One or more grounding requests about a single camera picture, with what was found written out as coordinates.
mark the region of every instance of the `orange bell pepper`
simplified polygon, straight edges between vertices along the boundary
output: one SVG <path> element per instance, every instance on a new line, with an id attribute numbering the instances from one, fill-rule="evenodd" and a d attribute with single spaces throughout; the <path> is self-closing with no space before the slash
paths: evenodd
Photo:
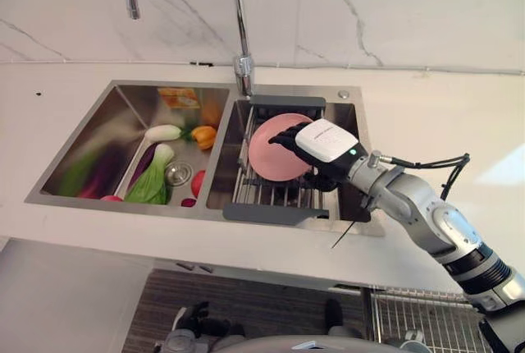
<path id="1" fill-rule="evenodd" d="M 211 126 L 195 127 L 191 131 L 191 137 L 197 141 L 197 145 L 201 150 L 210 149 L 215 143 L 217 137 L 217 130 Z"/>

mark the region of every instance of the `faucet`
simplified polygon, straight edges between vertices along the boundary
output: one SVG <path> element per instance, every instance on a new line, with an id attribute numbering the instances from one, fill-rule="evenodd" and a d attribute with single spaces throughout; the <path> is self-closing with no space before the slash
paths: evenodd
<path id="1" fill-rule="evenodd" d="M 244 14 L 243 0 L 235 0 L 237 8 L 237 22 L 239 24 L 241 54 L 234 58 L 233 68 L 237 86 L 242 95 L 253 95 L 253 60 L 248 48 L 248 35 L 246 34 L 246 17 Z M 137 0 L 126 0 L 128 15 L 131 19 L 139 19 L 139 4 Z"/>

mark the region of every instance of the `drain strainer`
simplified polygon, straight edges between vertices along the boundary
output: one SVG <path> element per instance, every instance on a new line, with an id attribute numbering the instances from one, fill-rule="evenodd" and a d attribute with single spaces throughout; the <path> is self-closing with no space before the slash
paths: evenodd
<path id="1" fill-rule="evenodd" d="M 186 162 L 171 162 L 166 166 L 164 177 L 170 186 L 182 186 L 194 175 L 194 169 Z"/>

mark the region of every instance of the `plate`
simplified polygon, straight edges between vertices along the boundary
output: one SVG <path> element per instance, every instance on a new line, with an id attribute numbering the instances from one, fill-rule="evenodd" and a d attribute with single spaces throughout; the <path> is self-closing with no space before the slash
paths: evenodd
<path id="1" fill-rule="evenodd" d="M 268 140 L 281 131 L 312 119 L 300 113 L 282 113 L 265 121 L 249 142 L 248 158 L 254 171 L 269 181 L 290 181 L 302 176 L 310 166 L 280 144 Z"/>

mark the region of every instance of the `countertop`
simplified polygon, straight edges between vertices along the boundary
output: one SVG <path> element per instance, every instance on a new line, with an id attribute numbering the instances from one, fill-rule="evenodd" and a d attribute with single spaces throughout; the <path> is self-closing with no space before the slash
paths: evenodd
<path id="1" fill-rule="evenodd" d="M 374 149 L 413 161 L 469 152 L 450 192 L 503 260 L 525 272 L 525 78 L 413 71 L 258 68 L 257 84 L 361 88 Z M 232 83 L 230 67 L 0 65 L 0 235 L 346 283 L 458 291 L 392 220 L 385 237 L 26 204 L 111 80 Z M 448 171 L 417 172 L 436 190 Z"/>

